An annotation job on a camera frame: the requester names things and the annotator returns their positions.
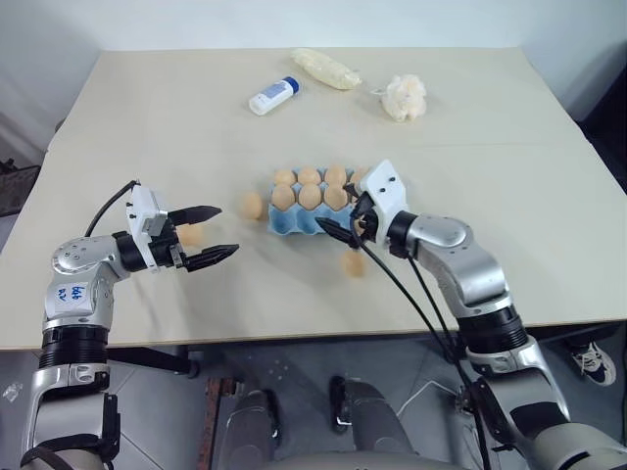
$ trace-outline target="plastic bottle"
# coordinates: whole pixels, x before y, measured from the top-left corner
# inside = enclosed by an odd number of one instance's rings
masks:
[[[248,106],[257,116],[263,116],[298,93],[299,88],[298,81],[286,76],[251,98]]]

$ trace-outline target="egg carton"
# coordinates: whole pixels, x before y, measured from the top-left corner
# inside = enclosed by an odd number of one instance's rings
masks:
[[[294,174],[298,174],[299,168],[293,168]],[[328,183],[324,181],[324,174],[326,168],[317,168],[317,172],[320,173],[320,179],[322,182],[318,184],[322,195],[324,190],[328,187]],[[347,181],[353,175],[353,171],[346,168]],[[270,186],[270,195],[272,190],[276,186],[274,183]],[[298,194],[303,185],[298,181],[292,185],[292,190],[296,195],[297,203],[290,206],[287,211],[281,211],[270,203],[267,208],[268,223],[267,231],[275,233],[276,235],[288,235],[290,233],[304,233],[305,235],[315,235],[317,233],[324,233],[324,230],[315,221],[316,217],[327,217],[338,222],[342,227],[349,230],[351,212],[353,206],[350,201],[349,204],[339,211],[334,211],[331,207],[324,203],[324,200],[315,209],[307,210],[300,204],[298,204]]]

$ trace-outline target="gray floor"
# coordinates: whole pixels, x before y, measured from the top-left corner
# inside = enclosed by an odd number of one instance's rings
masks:
[[[579,377],[559,348],[544,347],[573,420],[593,424],[616,439],[621,435],[625,376],[620,358],[624,338],[623,327],[619,334],[600,342],[619,369],[616,384],[608,388]],[[410,339],[213,347],[195,354],[215,358],[218,350],[227,365],[211,365],[205,360],[203,373],[193,380],[113,363],[111,389],[119,396],[123,434],[116,468],[195,468],[203,428],[205,383],[210,375],[232,371],[250,384],[276,391],[284,423],[278,457],[351,449],[350,435],[338,438],[327,425],[326,386],[333,374],[372,383],[395,409],[429,380],[453,389],[459,383],[453,367],[428,344]],[[15,423],[24,420],[28,383],[36,365],[32,352],[0,352],[0,392],[13,382],[24,384],[15,401],[0,399],[0,468],[18,468],[22,430]],[[230,401],[225,403],[222,423],[232,405]],[[454,411],[447,393],[434,387],[425,389],[408,406],[403,423],[415,449],[423,455],[477,468],[473,462],[478,459],[478,451],[471,434],[472,421]],[[503,452],[498,460],[495,468],[525,468],[514,452]]]

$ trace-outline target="shoe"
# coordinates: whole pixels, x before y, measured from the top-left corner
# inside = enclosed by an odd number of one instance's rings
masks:
[[[572,352],[573,360],[579,365],[581,375],[586,374],[595,384],[607,387],[616,381],[616,366],[611,357],[593,341],[588,350]]]

